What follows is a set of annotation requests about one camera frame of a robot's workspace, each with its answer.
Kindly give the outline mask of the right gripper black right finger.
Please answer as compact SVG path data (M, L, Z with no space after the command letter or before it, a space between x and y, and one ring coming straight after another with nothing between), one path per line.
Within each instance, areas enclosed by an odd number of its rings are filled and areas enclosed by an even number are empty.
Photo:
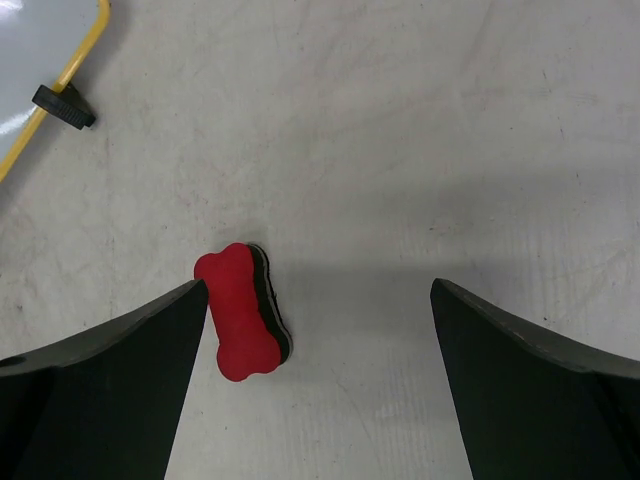
M448 280L433 282L430 299L474 478L638 478L638 361Z

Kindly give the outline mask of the yellow-framed whiteboard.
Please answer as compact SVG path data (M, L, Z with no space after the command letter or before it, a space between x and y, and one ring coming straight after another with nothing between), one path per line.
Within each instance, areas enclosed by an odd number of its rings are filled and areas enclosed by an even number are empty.
M60 92L105 31L111 3L1 3L1 177L49 115L32 102L40 85Z

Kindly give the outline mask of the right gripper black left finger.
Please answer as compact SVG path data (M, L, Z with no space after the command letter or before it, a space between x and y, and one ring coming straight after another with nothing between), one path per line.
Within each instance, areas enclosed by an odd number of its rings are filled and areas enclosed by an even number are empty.
M2 478L164 478L206 309L207 288L192 280L3 359Z

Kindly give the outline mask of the red bone-shaped whiteboard eraser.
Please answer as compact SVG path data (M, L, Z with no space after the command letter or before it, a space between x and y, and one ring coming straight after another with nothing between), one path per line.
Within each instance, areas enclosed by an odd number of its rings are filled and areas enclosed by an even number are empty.
M232 243L207 253L196 261L194 278L208 290L219 342L217 365L227 380L241 382L271 373L290 358L293 341L277 304L264 249Z

